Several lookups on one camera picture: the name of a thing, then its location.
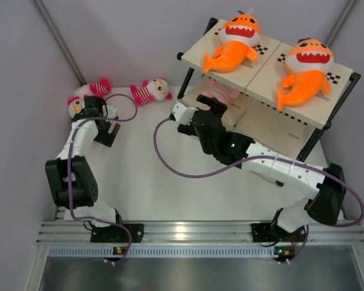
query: orange plush toy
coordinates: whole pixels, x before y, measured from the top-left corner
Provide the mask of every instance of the orange plush toy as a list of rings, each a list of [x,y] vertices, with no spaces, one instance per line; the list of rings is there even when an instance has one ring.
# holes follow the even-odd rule
[[[244,58],[256,62],[258,53],[254,47],[260,41],[260,25],[253,16],[242,13],[225,23],[219,32],[222,46],[216,49],[213,59],[206,54],[203,70],[226,73],[236,69]]]
[[[285,77],[277,92],[279,111],[284,106],[301,106],[308,102],[322,89],[330,92],[326,74],[334,62],[333,53],[322,42],[316,39],[301,39],[286,56],[286,68],[290,75]],[[285,88],[291,88],[286,94]]]

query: pink striped plush toy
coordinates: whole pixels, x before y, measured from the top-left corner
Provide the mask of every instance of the pink striped plush toy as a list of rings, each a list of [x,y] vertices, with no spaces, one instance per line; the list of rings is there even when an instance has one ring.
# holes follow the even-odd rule
[[[100,82],[83,85],[74,92],[74,97],[67,101],[69,115],[74,117],[85,107],[84,98],[88,96],[97,96],[104,98],[111,90],[107,78],[101,78]]]
[[[216,98],[225,105],[228,105],[231,99],[236,99],[240,94],[240,91],[225,86],[214,79],[209,79],[207,83],[209,85],[209,90],[206,90],[201,94],[209,98]]]
[[[144,80],[141,88],[138,88],[133,84],[130,88],[132,96],[139,106],[154,100],[163,101],[172,98],[169,85],[163,79],[152,79],[149,82]]]
[[[103,98],[111,90],[107,78],[101,78],[100,82],[83,85],[74,92],[74,98],[97,96]]]

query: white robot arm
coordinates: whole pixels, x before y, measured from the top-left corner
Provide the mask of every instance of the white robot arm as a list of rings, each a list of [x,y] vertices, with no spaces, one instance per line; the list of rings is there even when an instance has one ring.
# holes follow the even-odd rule
[[[118,222],[117,220],[120,217],[114,208],[109,207],[106,203],[98,199],[98,186],[86,161],[86,157],[89,155],[94,141],[108,147],[112,146],[119,125],[105,120],[93,120],[87,121],[79,127],[89,117],[105,116],[108,118],[116,118],[117,110],[117,107],[106,104],[102,98],[96,96],[86,97],[82,110],[74,115],[72,119],[72,129],[64,148],[56,159],[47,161],[45,165],[47,179],[49,180],[55,204],[69,209],[67,158],[73,133],[77,130],[71,155],[73,211],[76,217],[91,216],[110,222]],[[73,219],[68,210],[66,211],[65,219]],[[98,221],[94,221],[93,223],[96,227],[109,226],[109,224],[103,224]]]
[[[293,186],[305,195],[305,198],[294,205],[278,210],[274,218],[276,226],[293,233],[309,223],[337,222],[345,195],[345,191],[337,183],[333,183],[321,173],[295,165],[295,162],[304,164],[302,162],[294,161],[288,164],[280,161],[280,158],[289,158],[267,149],[252,138],[227,132],[221,123],[221,116],[226,107],[213,98],[200,96],[197,100],[209,105],[211,109],[199,110],[185,106],[181,101],[172,106],[170,117],[180,124],[179,132],[197,136],[203,151],[226,165],[246,157],[271,156],[273,159],[257,158],[238,167],[270,176]],[[343,176],[341,167],[335,164],[331,164],[327,169],[320,166],[314,168],[327,171],[338,178]]]

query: wooden shelf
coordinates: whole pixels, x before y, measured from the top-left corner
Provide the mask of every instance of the wooden shelf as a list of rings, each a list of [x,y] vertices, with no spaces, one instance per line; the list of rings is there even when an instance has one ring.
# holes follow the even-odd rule
[[[219,29],[226,23],[225,20],[219,20],[218,23],[212,27],[196,44],[194,44],[181,58],[181,61],[192,67],[195,70],[201,71],[203,66],[203,59],[205,54],[213,55],[217,47],[220,46],[220,40],[218,35]],[[246,86],[252,81],[254,76],[263,67],[265,62],[273,54],[275,49],[279,46],[280,42],[268,38],[267,36],[261,36],[260,45],[262,52],[259,55],[259,60],[253,63],[250,60],[245,60],[242,65],[237,69],[229,73],[216,73],[209,72],[207,75],[226,84],[232,88],[235,88],[241,92],[245,91]]]
[[[198,95],[209,88],[208,80],[209,77],[203,76],[182,101],[188,106],[208,110],[209,106],[197,101]],[[314,130],[310,124],[242,93],[230,101],[222,122],[227,130],[250,136],[290,158],[297,157]]]
[[[185,94],[182,98],[183,102],[188,106],[209,110],[209,106],[197,101],[198,95],[209,89],[207,84],[208,80],[208,76],[203,76],[201,80]],[[252,98],[249,98],[242,93],[240,93],[237,99],[230,100],[228,109],[222,117],[223,125],[227,130],[234,129],[234,125],[236,125],[236,122],[241,118],[251,102]]]
[[[313,130],[310,124],[278,112],[274,107],[255,99],[237,121],[234,131],[296,159]]]
[[[218,31],[225,23],[225,20],[219,20],[182,56],[181,61],[189,67],[203,72],[204,55],[213,54],[220,45]],[[283,60],[291,46],[262,35],[261,41],[255,49],[260,53],[257,63],[247,60],[232,72],[209,72],[207,75],[275,108],[277,89],[284,77],[288,75]],[[283,113],[322,129],[352,72],[352,69],[334,63],[329,73],[329,78],[331,77],[330,94],[319,93],[303,106],[285,107]]]
[[[253,80],[247,85],[245,93],[276,107],[277,90],[282,80],[288,76],[283,58],[291,49],[292,47],[290,45],[281,43],[263,68],[261,68]],[[333,63],[329,73],[329,78],[331,76],[329,80],[331,85],[330,94],[326,95],[320,92],[300,107],[285,106],[283,112],[301,119],[318,129],[322,129],[328,121],[352,72],[352,69]]]

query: white wall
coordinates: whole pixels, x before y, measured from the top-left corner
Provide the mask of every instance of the white wall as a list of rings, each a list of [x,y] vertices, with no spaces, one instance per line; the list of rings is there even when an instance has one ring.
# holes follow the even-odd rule
[[[295,44],[324,41],[342,0],[45,0],[85,79],[106,75],[114,85],[164,77],[180,84],[177,61],[202,36],[211,17],[231,19],[254,8],[262,32]]]
[[[343,166],[347,182],[364,200],[364,0],[360,0],[332,46],[335,60],[362,75],[325,136],[327,155]],[[352,218],[356,201],[347,199]]]
[[[76,86],[31,1],[0,1],[0,290],[21,289],[54,211],[44,163],[67,138]]]

